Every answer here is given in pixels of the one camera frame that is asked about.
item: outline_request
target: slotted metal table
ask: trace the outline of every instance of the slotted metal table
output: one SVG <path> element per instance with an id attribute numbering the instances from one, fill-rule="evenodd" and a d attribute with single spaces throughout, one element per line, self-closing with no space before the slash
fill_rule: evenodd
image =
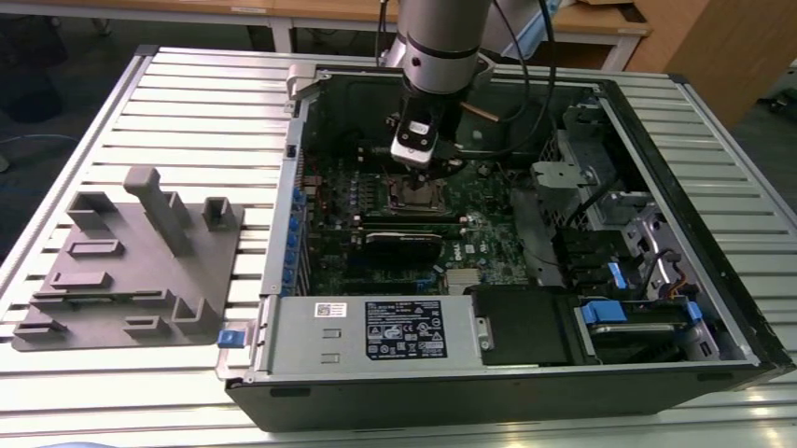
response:
<path id="1" fill-rule="evenodd" d="M 179 191 L 183 202 L 227 196 L 245 205 L 225 319 L 255 317 L 290 120 L 287 68 L 300 62 L 371 64 L 367 58 L 171 48 L 143 51 L 129 63 L 0 269 L 0 446 L 65 441 L 116 446 L 335 442 L 654 448 L 709 441 L 714 446 L 794 446 L 797 373 L 643 417 L 268 434 L 224 393 L 212 345 L 44 353 L 10 348 L 31 293 L 69 231 L 65 206 L 75 192 L 101 190 L 115 201 L 132 201 L 121 180 L 137 164 L 157 167 L 161 185 Z M 499 71 L 519 73 L 507 66 Z M 662 75 L 609 76 L 781 341 L 797 353 L 797 217 L 691 87 Z M 228 365 L 245 367 L 247 357 L 245 350 L 233 351 Z"/>

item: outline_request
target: cable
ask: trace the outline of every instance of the cable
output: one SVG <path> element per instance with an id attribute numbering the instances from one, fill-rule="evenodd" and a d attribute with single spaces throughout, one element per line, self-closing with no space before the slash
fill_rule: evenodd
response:
<path id="1" fill-rule="evenodd" d="M 586 199 L 586 201 L 583 201 L 583 203 L 575 208 L 575 210 L 573 210 L 573 213 L 565 220 L 563 227 L 570 227 L 570 224 L 573 223 L 573 221 L 575 220 L 578 215 L 581 213 L 583 213 L 586 211 L 586 209 L 589 207 L 591 207 L 593 203 L 595 203 L 603 197 L 603 195 L 609 192 L 609 190 L 611 189 L 611 187 L 614 187 L 614 184 L 617 184 L 619 180 L 621 180 L 621 174 L 614 173 L 614 175 L 611 176 L 611 179 L 609 179 L 609 181 L 605 184 L 602 184 L 598 187 L 598 189 L 595 189 L 595 192 L 593 193 L 593 195 Z"/>
<path id="2" fill-rule="evenodd" d="M 557 83 L 557 52 L 555 52 L 557 41 L 555 41 L 555 36 L 553 33 L 553 22 L 550 20 L 550 11 L 547 11 L 546 0 L 538 0 L 538 2 L 539 2 L 539 8 L 542 11 L 542 15 L 543 15 L 543 21 L 546 23 L 547 43 L 550 44 L 550 67 L 547 69 L 547 91 L 546 91 L 546 99 L 543 101 L 543 108 L 539 111 L 539 116 L 536 117 L 536 120 L 534 121 L 534 125 L 531 126 L 528 135 L 526 136 L 526 138 L 523 140 L 520 140 L 518 143 L 515 143 L 510 147 L 506 147 L 506 148 L 503 148 L 495 152 L 491 152 L 488 154 L 472 154 L 470 156 L 459 155 L 460 159 L 467 159 L 471 161 L 484 161 L 484 160 L 490 160 L 490 159 L 500 159 L 503 156 L 510 154 L 515 149 L 523 147 L 526 145 L 526 143 L 531 140 L 531 138 L 534 137 L 534 133 L 536 133 L 536 129 L 539 128 L 539 123 L 542 122 L 543 117 L 547 115 L 547 108 L 550 106 L 550 99 L 553 98 L 553 90 L 554 90 L 554 86 Z"/>
<path id="3" fill-rule="evenodd" d="M 16 142 L 17 140 L 27 140 L 27 139 L 36 139 L 36 138 L 53 138 L 53 139 L 61 139 L 61 140 L 68 140 L 75 143 L 80 143 L 80 140 L 77 140 L 75 137 L 69 137 L 68 135 L 60 135 L 59 133 L 31 133 L 28 135 L 16 135 L 12 138 L 0 140 L 0 145 L 4 145 L 5 143 Z"/>
<path id="4" fill-rule="evenodd" d="M 379 48 L 382 41 L 382 27 L 387 29 L 387 0 L 380 0 L 379 3 L 379 22 L 376 23 L 376 39 L 374 40 L 374 60 L 376 61 L 376 67 L 379 64 Z"/>
<path id="5" fill-rule="evenodd" d="M 526 66 L 526 58 L 523 57 L 523 51 L 520 50 L 520 43 L 518 42 L 518 38 L 514 35 L 514 31 L 511 30 L 510 20 L 507 19 L 507 15 L 503 13 L 503 8 L 498 5 L 498 0 L 492 0 L 492 6 L 498 11 L 498 16 L 500 16 L 500 21 L 503 22 L 503 26 L 507 27 L 507 32 L 510 33 L 511 37 L 511 44 L 514 45 L 514 50 L 518 53 L 518 62 L 520 63 L 520 70 L 523 71 L 523 103 L 520 103 L 520 107 L 518 110 L 511 114 L 508 117 L 500 119 L 499 122 L 511 123 L 520 116 L 526 113 L 526 109 L 528 108 L 528 99 L 531 96 L 531 81 L 528 76 L 528 67 Z M 540 6 L 544 11 L 547 11 L 547 5 L 544 5 L 544 0 L 540 0 Z"/>
<path id="6" fill-rule="evenodd" d="M 642 283 L 639 283 L 639 292 L 637 293 L 635 299 L 641 301 L 645 298 L 647 292 L 647 284 L 650 283 L 650 279 L 653 278 L 653 272 L 657 270 L 657 264 L 661 260 L 661 257 L 667 255 L 669 253 L 675 253 L 673 249 L 665 247 L 661 249 L 653 257 L 650 261 L 650 266 L 647 266 L 647 271 L 645 272 L 645 276 L 642 277 Z"/>
<path id="7" fill-rule="evenodd" d="M 534 254 L 531 254 L 530 252 L 528 252 L 528 255 L 531 255 L 538 261 L 542 261 L 544 264 L 555 266 L 557 268 L 562 268 L 562 265 L 559 263 L 554 263 L 553 261 L 547 261 L 546 259 L 540 259 Z"/>
<path id="8" fill-rule="evenodd" d="M 673 299 L 675 297 L 677 291 L 686 285 L 686 273 L 677 267 L 677 262 L 673 261 L 673 271 L 678 274 L 678 280 L 674 285 L 671 285 L 667 289 L 666 294 L 663 295 L 667 299 Z"/>

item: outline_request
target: power supply label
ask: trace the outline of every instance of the power supply label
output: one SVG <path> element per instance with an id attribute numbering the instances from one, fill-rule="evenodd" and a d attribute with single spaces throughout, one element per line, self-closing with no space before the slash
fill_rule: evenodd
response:
<path id="1" fill-rule="evenodd" d="M 367 301 L 364 350 L 374 361 L 447 357 L 439 301 Z"/>

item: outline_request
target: white label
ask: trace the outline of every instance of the white label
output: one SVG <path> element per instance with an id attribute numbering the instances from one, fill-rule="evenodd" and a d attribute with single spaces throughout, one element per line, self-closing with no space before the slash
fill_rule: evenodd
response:
<path id="1" fill-rule="evenodd" d="M 316 303 L 316 317 L 346 317 L 346 303 Z"/>
<path id="2" fill-rule="evenodd" d="M 646 35 L 647 30 L 638 30 L 635 28 L 621 28 L 621 29 L 618 29 L 618 34 L 621 34 L 621 35 Z"/>
<path id="3" fill-rule="evenodd" d="M 418 123 L 416 121 L 410 121 L 410 131 L 418 133 L 420 135 L 426 135 L 428 133 L 428 125 L 423 123 Z"/>
<path id="4" fill-rule="evenodd" d="M 249 14 L 265 14 L 264 7 L 231 7 L 229 11 L 232 12 L 247 12 Z"/>

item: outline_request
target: sticker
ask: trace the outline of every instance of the sticker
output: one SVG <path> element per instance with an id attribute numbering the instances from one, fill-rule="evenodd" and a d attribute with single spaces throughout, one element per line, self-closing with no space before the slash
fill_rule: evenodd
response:
<path id="1" fill-rule="evenodd" d="M 367 301 L 364 353 L 374 361 L 448 357 L 439 301 Z"/>
<path id="2" fill-rule="evenodd" d="M 229 11 L 232 12 L 247 12 L 249 14 L 265 14 L 264 7 L 231 7 Z"/>
<path id="3" fill-rule="evenodd" d="M 638 30 L 635 28 L 619 28 L 618 34 L 619 35 L 646 35 L 647 30 Z"/>
<path id="4" fill-rule="evenodd" d="M 346 317 L 346 303 L 316 303 L 316 317 Z"/>

